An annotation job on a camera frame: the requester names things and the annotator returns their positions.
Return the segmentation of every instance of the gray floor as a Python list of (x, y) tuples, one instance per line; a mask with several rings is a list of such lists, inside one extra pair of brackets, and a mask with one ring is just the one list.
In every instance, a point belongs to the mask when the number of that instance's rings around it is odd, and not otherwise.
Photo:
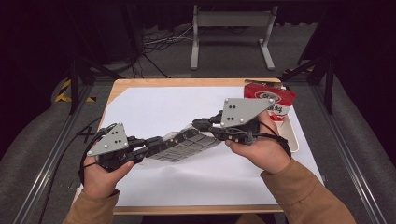
[[(249, 28), (240, 35), (223, 30), (206, 31), (200, 36), (200, 61), (197, 71), (190, 70), (190, 40), (184, 40), (164, 51), (154, 51), (148, 56), (171, 77), (279, 77), (285, 69), (296, 66), (314, 29), (315, 25), (286, 25), (274, 28), (269, 49), (276, 66), (275, 71), (265, 68), (257, 42), (263, 30), (257, 28)], [(162, 77), (145, 58), (140, 57), (139, 62), (144, 78)], [(133, 74), (129, 70), (123, 75), (131, 77)], [(98, 80), (100, 81), (95, 82), (90, 92), (90, 96), (96, 97), (97, 101), (83, 105), (66, 142), (90, 121), (102, 115), (112, 81), (105, 77), (99, 77)], [(54, 90), (53, 98), (62, 84), (61, 82)], [(363, 203), (350, 177), (350, 171), (343, 162), (339, 141), (333, 135), (327, 121), (328, 117), (323, 112), (321, 102), (317, 100), (315, 90), (304, 82), (304, 75), (286, 84), (297, 94), (294, 107), (318, 168), (327, 178), (326, 187), (346, 204), (358, 223), (385, 223), (381, 219), (374, 222), (369, 216), (367, 204), (365, 206)], [(337, 79), (334, 83), (332, 106), (332, 118), (344, 135), (384, 219), (388, 223), (394, 223), (396, 193), (392, 186), (396, 185), (395, 169)], [(53, 103), (49, 110), (38, 116), (20, 133), (1, 160), (0, 223), (12, 223), (18, 214), (68, 118), (69, 109), (70, 103)], [(92, 129), (97, 130), (97, 126), (98, 122), (92, 125)], [(75, 194), (75, 190), (70, 189), (70, 186), (73, 188), (79, 183), (77, 170), (82, 150), (86, 146), (84, 140), (84, 136), (77, 137), (64, 154), (43, 223), (62, 223), (67, 214)], [(28, 223), (38, 223), (46, 192), (47, 189), (28, 218)], [(277, 216), (279, 223), (281, 219), (282, 216)], [(115, 217), (114, 223), (140, 221), (141, 216), (126, 216)]]

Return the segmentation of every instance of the white paper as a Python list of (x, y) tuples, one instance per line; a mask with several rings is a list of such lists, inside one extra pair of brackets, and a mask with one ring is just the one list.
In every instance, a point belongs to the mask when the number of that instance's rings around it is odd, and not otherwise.
[[(128, 136), (165, 136), (242, 97), (243, 87), (131, 88), (107, 106), (102, 127), (122, 122)], [(293, 108), (289, 117), (299, 145), (293, 158), (320, 177)], [(118, 184), (117, 206), (276, 204), (261, 171), (224, 143), (176, 163), (144, 159)]]

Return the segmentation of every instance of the dark background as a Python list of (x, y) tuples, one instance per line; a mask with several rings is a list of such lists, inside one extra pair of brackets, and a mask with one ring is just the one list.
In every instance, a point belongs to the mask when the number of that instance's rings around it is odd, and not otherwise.
[[(241, 7), (216, 7), (217, 10), (236, 8)], [(280, 7), (276, 23), (319, 22), (325, 8)], [(395, 164), (396, 8), (382, 1), (354, 8), (361, 16), (358, 22), (348, 26), (349, 32), (335, 58), (335, 73)], [(76, 55), (86, 55), (99, 64), (133, 62), (140, 54), (141, 35), (137, 31), (154, 25), (172, 30), (190, 23), (192, 17), (192, 6), (128, 6), (132, 16), (127, 21), (118, 6), (110, 5), (68, 6), (65, 10), (46, 1), (22, 0), (8, 1), (0, 10), (0, 125), (3, 127), (0, 157), (24, 126), (50, 107), (52, 92), (67, 75)], [(327, 20), (334, 20), (334, 24), (343, 22), (347, 10), (343, 8), (339, 12)], [(137, 27), (135, 33), (128, 33), (131, 32), (128, 26)], [(116, 28), (111, 35), (107, 35), (108, 27)], [(332, 29), (318, 29), (303, 59), (313, 59), (322, 53)]]

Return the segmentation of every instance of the tan sleeve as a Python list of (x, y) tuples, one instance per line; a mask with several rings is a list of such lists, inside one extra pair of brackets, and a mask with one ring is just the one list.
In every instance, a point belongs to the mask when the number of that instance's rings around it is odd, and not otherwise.
[(64, 224), (110, 224), (113, 220), (113, 208), (120, 192), (108, 198), (96, 199), (82, 191), (67, 214)]
[(295, 160), (275, 175), (264, 171), (261, 176), (290, 224), (356, 223), (346, 206)]

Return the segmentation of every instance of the hand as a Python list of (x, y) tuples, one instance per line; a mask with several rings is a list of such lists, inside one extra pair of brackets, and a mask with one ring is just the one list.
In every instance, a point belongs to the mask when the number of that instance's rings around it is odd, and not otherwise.
[[(87, 157), (84, 166), (96, 162), (94, 157)], [(100, 165), (91, 165), (84, 169), (84, 193), (93, 198), (107, 198), (113, 194), (117, 183), (125, 177), (134, 166), (132, 161), (109, 173)]]
[[(265, 110), (260, 113), (259, 121), (268, 125), (278, 134), (276, 124), (271, 120), (268, 111)], [(272, 134), (264, 125), (260, 125), (260, 132)], [(227, 140), (225, 144), (234, 153), (248, 158), (253, 164), (271, 174), (283, 170), (290, 162), (290, 157), (282, 146), (271, 138), (258, 137), (251, 146), (238, 144), (231, 140)]]

